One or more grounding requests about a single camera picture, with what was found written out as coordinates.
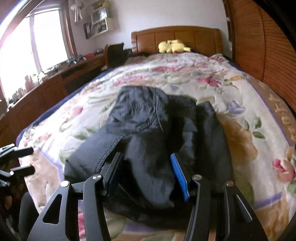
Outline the window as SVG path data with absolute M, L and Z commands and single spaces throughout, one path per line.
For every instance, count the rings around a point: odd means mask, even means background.
M 1 23 L 1 98 L 77 55 L 68 1 L 21 1 Z

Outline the black jacket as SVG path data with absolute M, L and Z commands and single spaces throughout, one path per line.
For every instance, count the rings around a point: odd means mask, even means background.
M 180 228 L 189 219 L 171 154 L 216 185 L 233 178 L 224 129 L 210 102 L 196 104 L 158 88 L 122 87 L 106 124 L 66 160 L 65 179 L 85 181 L 117 152 L 124 160 L 105 208 L 146 225 Z

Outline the pink bottle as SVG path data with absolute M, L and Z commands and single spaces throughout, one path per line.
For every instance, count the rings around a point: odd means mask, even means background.
M 25 76 L 25 88 L 26 88 L 26 91 L 27 93 L 32 90 L 33 88 L 35 87 L 34 83 L 33 83 L 33 80 L 31 78 L 31 76 L 29 75 L 26 75 Z

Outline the wooden louvered wardrobe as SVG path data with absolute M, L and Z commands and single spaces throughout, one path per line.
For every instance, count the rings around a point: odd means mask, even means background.
M 254 1 L 225 1 L 232 57 L 295 108 L 295 50 L 276 22 Z

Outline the wooden headboard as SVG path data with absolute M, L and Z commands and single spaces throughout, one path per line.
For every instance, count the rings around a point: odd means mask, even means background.
M 205 56 L 223 52 L 220 30 L 199 26 L 168 26 L 132 32 L 132 52 L 154 54 L 159 51 L 159 43 L 167 40 L 180 40 Z

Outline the navy blue bed sheet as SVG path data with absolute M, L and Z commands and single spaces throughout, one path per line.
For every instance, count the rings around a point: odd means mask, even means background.
M 99 67 L 75 77 L 67 83 L 54 79 L 34 90 L 14 107 L 16 125 L 20 131 L 16 137 L 16 145 L 19 145 L 24 132 L 30 126 L 35 126 L 48 118 L 66 101 L 80 92 L 83 87 L 94 80 L 104 77 L 112 70 L 113 68 L 102 71 Z

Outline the wooden desk cabinet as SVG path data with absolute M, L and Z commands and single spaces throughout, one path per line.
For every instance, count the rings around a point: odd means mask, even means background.
M 1 146 L 15 143 L 24 128 L 79 87 L 97 77 L 104 65 L 104 55 L 96 55 L 55 74 L 23 96 L 1 118 Z

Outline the tied white curtain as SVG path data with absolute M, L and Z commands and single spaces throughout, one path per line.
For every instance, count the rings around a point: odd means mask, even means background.
M 84 8 L 84 3 L 81 0 L 76 0 L 75 3 L 70 7 L 70 9 L 74 12 L 74 22 L 78 22 L 82 20 L 81 10 Z

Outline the white wall shelf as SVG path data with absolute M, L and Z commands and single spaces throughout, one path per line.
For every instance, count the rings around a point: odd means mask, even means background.
M 86 39 L 114 30 L 110 1 L 86 1 L 85 7 L 83 16 L 90 18 L 90 22 L 83 25 Z

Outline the yellow Pikachu plush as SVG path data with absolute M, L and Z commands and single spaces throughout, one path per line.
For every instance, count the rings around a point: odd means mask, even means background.
M 162 41 L 158 45 L 160 53 L 183 53 L 191 52 L 191 48 L 187 47 L 181 40 Z

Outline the wooden chair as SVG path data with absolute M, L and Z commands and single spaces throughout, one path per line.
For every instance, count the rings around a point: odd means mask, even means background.
M 121 66 L 126 61 L 126 55 L 124 52 L 124 43 L 119 44 L 107 44 L 104 48 L 104 59 L 107 69 Z

